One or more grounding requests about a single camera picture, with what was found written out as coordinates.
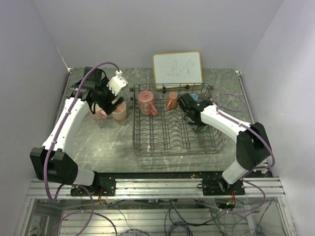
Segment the salmon pink mug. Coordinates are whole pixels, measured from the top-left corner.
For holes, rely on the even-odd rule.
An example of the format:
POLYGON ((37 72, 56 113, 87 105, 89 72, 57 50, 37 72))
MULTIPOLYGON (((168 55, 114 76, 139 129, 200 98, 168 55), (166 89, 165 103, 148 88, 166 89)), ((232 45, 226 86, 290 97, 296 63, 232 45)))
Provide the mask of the salmon pink mug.
POLYGON ((112 113, 112 117, 116 121, 122 121, 126 119, 127 117, 127 109, 126 109, 126 103, 123 102, 120 104, 117 109, 112 113))

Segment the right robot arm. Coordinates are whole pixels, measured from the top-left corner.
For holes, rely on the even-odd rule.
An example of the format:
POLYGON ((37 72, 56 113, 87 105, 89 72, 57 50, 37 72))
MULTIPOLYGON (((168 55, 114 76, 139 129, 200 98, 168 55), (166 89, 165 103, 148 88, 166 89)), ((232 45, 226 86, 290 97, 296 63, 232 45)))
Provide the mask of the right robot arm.
POLYGON ((241 121, 221 110, 210 100, 195 101, 189 93, 178 98, 182 111, 197 126, 209 125, 227 135, 236 143, 236 157, 222 173, 217 189, 226 195, 234 183, 254 170, 268 157, 274 157, 264 126, 241 121))

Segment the pink faceted mug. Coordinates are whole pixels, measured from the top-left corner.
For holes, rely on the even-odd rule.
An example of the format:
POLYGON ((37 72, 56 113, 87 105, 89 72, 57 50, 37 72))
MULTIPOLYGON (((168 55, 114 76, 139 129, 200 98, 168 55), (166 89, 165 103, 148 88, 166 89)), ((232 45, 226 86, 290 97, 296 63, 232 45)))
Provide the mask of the pink faceted mug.
POLYGON ((107 119, 108 115, 106 112, 100 108, 98 105, 95 106, 95 114, 93 115, 94 119, 96 120, 102 120, 107 119))

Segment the mint green mug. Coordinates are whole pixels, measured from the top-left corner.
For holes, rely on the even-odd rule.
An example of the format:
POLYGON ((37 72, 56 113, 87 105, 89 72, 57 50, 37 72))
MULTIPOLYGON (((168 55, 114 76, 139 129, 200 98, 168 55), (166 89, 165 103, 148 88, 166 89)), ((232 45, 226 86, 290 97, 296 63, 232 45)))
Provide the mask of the mint green mug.
POLYGON ((202 124, 196 128, 196 133, 201 133, 205 132, 208 130, 208 125, 207 124, 202 124))

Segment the dark blue textured mug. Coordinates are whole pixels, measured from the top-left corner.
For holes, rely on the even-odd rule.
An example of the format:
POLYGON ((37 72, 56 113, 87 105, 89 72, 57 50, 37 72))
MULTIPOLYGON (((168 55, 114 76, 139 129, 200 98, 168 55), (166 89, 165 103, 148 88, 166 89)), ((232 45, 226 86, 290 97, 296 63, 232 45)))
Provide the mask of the dark blue textured mug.
POLYGON ((190 94, 190 96, 192 97, 194 101, 198 100, 198 96, 196 94, 190 94))

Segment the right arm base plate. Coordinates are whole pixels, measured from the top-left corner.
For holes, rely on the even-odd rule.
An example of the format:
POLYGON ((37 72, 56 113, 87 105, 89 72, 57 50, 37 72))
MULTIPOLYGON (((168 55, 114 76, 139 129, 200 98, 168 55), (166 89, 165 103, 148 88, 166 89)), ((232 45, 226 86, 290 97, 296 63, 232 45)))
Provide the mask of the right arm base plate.
POLYGON ((202 189, 204 196, 232 196, 234 192, 238 195, 245 195, 243 182, 236 181, 234 184, 228 184, 222 177, 223 172, 201 172, 196 177, 202 181, 197 185, 198 189, 202 189))

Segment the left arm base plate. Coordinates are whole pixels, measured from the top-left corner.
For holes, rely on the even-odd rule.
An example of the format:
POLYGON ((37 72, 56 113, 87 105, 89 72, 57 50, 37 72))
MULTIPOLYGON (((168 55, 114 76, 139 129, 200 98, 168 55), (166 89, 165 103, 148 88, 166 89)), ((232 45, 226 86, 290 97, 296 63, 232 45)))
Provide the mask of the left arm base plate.
POLYGON ((70 192, 73 197, 88 196, 86 189, 92 196, 114 196, 116 191, 116 180, 112 174, 82 169, 76 175, 68 175, 62 183, 74 186, 70 192))

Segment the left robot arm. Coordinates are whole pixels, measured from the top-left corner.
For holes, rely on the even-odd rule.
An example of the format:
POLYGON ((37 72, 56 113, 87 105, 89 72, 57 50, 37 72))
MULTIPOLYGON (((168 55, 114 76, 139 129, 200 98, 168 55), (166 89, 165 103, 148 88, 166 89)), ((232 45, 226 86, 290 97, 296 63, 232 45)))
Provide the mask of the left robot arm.
POLYGON ((80 184, 89 195, 100 191, 100 182, 93 171, 79 168, 71 158, 73 140, 87 113, 100 107, 106 115, 123 103, 118 96, 127 81, 122 71, 108 79, 102 69, 86 67, 84 78, 72 85, 65 94, 63 111, 47 140, 31 150, 30 158, 39 180, 60 184, 80 184))

